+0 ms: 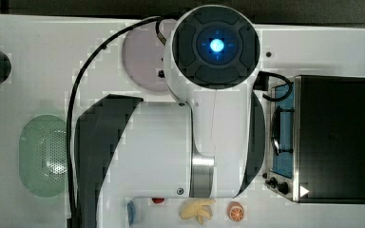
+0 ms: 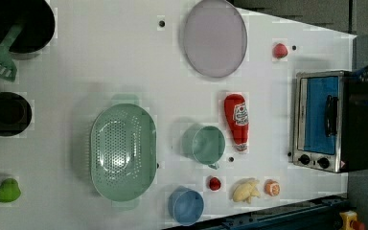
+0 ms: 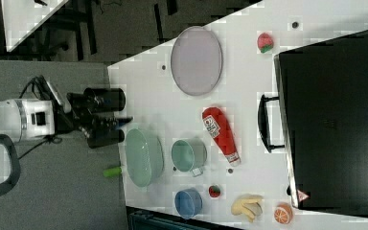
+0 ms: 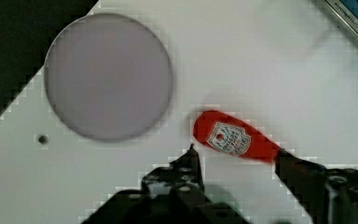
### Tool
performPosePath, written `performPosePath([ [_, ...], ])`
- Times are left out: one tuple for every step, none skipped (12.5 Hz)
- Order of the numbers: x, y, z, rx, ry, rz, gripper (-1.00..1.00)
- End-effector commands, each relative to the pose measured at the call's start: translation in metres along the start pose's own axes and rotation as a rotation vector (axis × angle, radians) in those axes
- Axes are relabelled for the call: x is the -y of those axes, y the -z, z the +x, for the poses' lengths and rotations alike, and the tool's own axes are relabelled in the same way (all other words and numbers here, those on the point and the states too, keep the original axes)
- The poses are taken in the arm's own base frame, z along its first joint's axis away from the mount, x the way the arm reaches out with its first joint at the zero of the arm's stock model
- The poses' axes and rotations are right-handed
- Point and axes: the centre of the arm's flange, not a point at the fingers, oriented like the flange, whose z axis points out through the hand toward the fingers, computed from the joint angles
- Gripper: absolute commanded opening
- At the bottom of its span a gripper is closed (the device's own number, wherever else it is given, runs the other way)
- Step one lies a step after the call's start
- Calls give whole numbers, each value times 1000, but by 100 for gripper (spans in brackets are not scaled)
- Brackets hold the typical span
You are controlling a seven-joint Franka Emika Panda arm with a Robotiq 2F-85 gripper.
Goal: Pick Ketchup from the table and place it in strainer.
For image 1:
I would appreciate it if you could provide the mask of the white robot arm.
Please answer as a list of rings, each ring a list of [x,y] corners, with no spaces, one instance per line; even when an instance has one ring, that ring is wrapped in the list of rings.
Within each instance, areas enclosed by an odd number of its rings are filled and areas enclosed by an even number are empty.
[[[258,34],[237,10],[184,14],[164,46],[171,101],[109,94],[79,117],[73,228],[129,228],[137,198],[239,196],[264,159],[259,56]]]

